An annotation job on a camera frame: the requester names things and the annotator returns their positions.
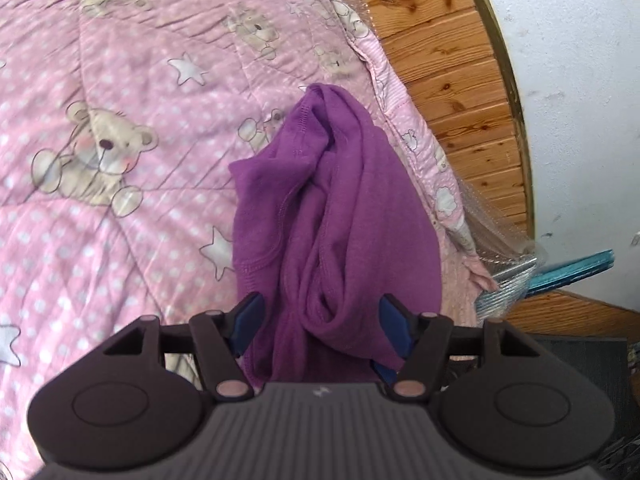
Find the pink blanket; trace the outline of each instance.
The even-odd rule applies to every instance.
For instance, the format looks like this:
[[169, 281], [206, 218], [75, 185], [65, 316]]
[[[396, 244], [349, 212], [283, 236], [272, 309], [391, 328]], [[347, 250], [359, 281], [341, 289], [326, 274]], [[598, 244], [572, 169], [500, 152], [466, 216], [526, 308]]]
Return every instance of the pink blanket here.
[[384, 129], [436, 227], [442, 309], [473, 323], [492, 282], [454, 175], [344, 3], [0, 0], [2, 474], [40, 466], [28, 403], [88, 349], [141, 314], [235, 303], [228, 165], [313, 82], [343, 86]]

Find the blue object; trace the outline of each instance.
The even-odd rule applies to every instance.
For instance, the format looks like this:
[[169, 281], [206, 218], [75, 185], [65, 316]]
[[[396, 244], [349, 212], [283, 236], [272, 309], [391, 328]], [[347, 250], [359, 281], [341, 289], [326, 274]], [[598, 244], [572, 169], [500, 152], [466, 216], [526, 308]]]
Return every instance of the blue object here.
[[384, 296], [378, 303], [378, 315], [380, 326], [396, 354], [402, 359], [407, 359], [414, 348], [408, 320]]
[[229, 338], [229, 349], [233, 355], [240, 357], [244, 354], [264, 321], [264, 313], [264, 298], [261, 294], [256, 294], [238, 313], [234, 331]]
[[371, 362], [371, 367], [373, 368], [375, 373], [378, 374], [380, 379], [385, 381], [386, 384], [389, 384], [391, 386], [393, 383], [396, 382], [396, 378], [398, 377], [398, 374], [396, 373], [395, 370], [392, 370], [391, 368], [387, 368], [386, 366], [383, 366], [375, 361]]
[[574, 262], [543, 270], [531, 279], [529, 290], [525, 297], [530, 298], [537, 294], [543, 294], [604, 272], [613, 267], [613, 261], [613, 251], [603, 251]]

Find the white wall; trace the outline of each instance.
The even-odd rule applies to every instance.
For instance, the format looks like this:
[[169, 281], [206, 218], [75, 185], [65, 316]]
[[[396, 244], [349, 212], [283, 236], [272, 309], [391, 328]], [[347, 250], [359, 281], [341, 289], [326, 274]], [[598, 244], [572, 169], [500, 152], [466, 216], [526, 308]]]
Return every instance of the white wall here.
[[613, 249], [613, 269], [569, 290], [640, 310], [640, 0], [491, 3], [524, 109], [538, 240], [550, 262]]

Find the pink quilt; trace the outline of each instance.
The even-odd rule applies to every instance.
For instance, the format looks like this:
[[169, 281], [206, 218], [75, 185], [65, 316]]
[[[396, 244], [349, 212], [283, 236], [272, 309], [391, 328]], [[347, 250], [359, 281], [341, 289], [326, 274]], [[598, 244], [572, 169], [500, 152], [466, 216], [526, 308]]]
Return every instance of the pink quilt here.
[[438, 232], [442, 309], [473, 324], [493, 282], [453, 172], [340, 0], [0, 0], [0, 479], [41, 465], [45, 381], [141, 314], [234, 305], [228, 164], [313, 82], [386, 131]]

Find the purple cloth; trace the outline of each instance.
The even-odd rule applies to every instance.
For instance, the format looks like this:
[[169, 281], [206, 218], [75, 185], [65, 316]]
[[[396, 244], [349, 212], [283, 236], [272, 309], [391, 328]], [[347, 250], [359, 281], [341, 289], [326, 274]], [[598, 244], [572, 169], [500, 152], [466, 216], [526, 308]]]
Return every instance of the purple cloth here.
[[439, 312], [435, 230], [382, 129], [346, 90], [311, 85], [273, 142], [230, 165], [238, 192], [234, 269], [240, 297], [266, 300], [242, 368], [265, 381], [375, 380], [398, 369], [378, 323], [391, 292]]

